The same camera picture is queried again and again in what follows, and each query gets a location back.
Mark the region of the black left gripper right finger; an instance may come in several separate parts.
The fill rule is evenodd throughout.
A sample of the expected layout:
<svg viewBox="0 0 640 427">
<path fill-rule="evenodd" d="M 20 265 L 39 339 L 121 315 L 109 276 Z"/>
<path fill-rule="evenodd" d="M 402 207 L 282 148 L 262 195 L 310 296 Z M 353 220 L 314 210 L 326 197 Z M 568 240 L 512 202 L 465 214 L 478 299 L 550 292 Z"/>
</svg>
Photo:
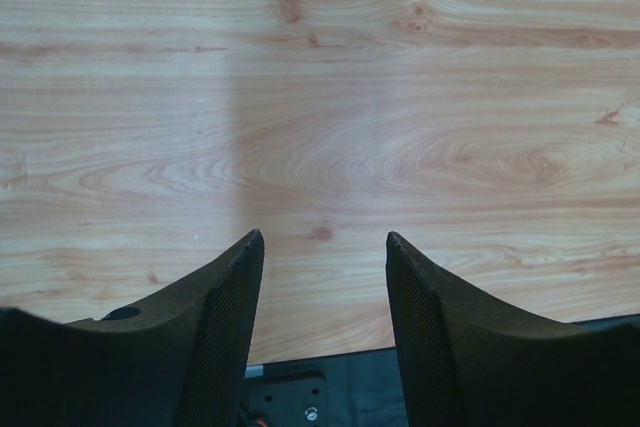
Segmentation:
<svg viewBox="0 0 640 427">
<path fill-rule="evenodd" d="M 639 326 L 593 329 L 502 301 L 397 233 L 386 282 L 412 426 L 635 426 Z"/>
</svg>

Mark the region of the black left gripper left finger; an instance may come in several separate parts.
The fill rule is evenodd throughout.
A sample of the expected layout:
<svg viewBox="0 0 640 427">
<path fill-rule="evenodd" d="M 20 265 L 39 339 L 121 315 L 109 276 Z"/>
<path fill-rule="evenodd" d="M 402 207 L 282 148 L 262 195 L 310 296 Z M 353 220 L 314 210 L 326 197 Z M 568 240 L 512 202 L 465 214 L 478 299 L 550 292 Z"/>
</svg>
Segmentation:
<svg viewBox="0 0 640 427">
<path fill-rule="evenodd" d="M 233 426 L 264 262 L 251 231 L 102 319 L 1 311 L 5 426 Z"/>
</svg>

